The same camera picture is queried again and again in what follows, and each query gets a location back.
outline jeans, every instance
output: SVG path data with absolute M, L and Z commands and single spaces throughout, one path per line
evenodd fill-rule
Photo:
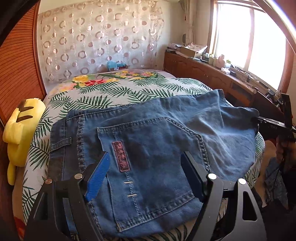
M 52 127 L 48 176 L 67 180 L 107 151 L 109 171 L 88 203 L 98 228 L 118 237 L 165 232 L 196 218 L 202 206 L 181 153 L 189 151 L 208 172 L 236 181 L 255 162 L 254 116 L 255 109 L 228 104 L 222 90 L 73 110 Z

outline white curtain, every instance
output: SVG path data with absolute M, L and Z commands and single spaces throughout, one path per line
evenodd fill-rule
M 186 17 L 186 45 L 194 42 L 194 24 L 196 18 L 197 0 L 185 0 L 185 17 Z
M 98 0 L 39 14 L 40 67 L 49 82 L 106 72 L 109 60 L 155 69 L 164 25 L 156 1 Z

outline red flower print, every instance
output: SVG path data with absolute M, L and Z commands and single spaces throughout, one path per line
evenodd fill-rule
M 94 85 L 94 84 L 103 84 L 104 83 L 104 80 L 101 79 L 101 80 L 89 80 L 88 82 L 85 82 L 85 85 L 86 86 L 91 86 L 91 85 Z

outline pikachu plush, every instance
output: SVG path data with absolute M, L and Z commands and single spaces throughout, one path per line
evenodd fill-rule
M 9 165 L 7 179 L 15 184 L 16 167 L 24 167 L 34 132 L 45 110 L 44 103 L 38 99 L 23 100 L 13 111 L 3 132 L 3 141 L 8 143 Z

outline wooden wardrobe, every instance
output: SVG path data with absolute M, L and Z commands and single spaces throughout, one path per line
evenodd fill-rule
M 36 51 L 39 3 L 28 1 L 23 7 L 16 11 L 16 17 L 21 14 L 21 19 L 9 21 L 17 23 L 0 47 L 0 240 L 19 240 L 12 213 L 13 187 L 7 182 L 9 160 L 7 144 L 2 140 L 4 125 L 21 100 L 43 100 L 46 94 Z

